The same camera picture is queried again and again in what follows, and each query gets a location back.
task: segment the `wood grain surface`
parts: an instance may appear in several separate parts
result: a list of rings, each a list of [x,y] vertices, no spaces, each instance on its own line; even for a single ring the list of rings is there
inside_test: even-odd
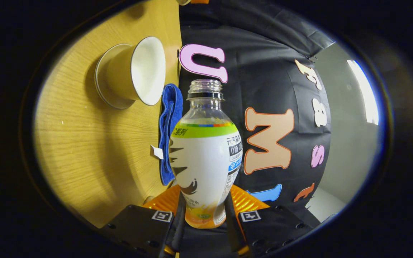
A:
[[[44,177],[67,207],[96,227],[166,187],[150,147],[158,146],[161,102],[111,108],[95,89],[95,66],[116,44],[156,36],[165,50],[165,83],[177,85],[178,7],[173,0],[147,1],[91,29],[59,58],[39,95],[33,135]]]

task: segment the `green label stripe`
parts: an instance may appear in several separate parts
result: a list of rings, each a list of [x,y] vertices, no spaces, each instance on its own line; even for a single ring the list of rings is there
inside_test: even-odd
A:
[[[203,127],[192,124],[178,123],[172,132],[172,137],[176,138],[205,138],[205,137],[220,137],[222,135],[233,134],[237,132],[237,128],[233,123],[227,126]]]

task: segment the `orange letter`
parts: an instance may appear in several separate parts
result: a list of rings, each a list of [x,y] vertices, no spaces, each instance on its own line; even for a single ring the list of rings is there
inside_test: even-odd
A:
[[[256,113],[252,107],[245,111],[245,125],[248,131],[254,131],[257,126],[268,126],[266,129],[248,138],[247,142],[265,150],[255,152],[252,149],[245,154],[245,174],[250,175],[256,170],[282,167],[287,168],[291,161],[291,151],[278,141],[294,129],[294,113],[288,109],[284,114]]]

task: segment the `clear plastic bottle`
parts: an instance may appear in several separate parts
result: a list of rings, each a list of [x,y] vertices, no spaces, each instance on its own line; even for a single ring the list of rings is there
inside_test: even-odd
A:
[[[225,221],[223,203],[243,156],[240,134],[221,109],[221,89],[217,80],[192,81],[190,110],[170,138],[170,165],[187,203],[185,219],[198,229]]]

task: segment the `bottle cap neck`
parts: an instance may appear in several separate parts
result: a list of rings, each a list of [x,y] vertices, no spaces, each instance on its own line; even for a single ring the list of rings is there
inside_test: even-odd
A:
[[[221,93],[222,85],[217,80],[200,79],[193,80],[190,84],[187,100],[190,101],[196,98],[208,98],[223,101]]]

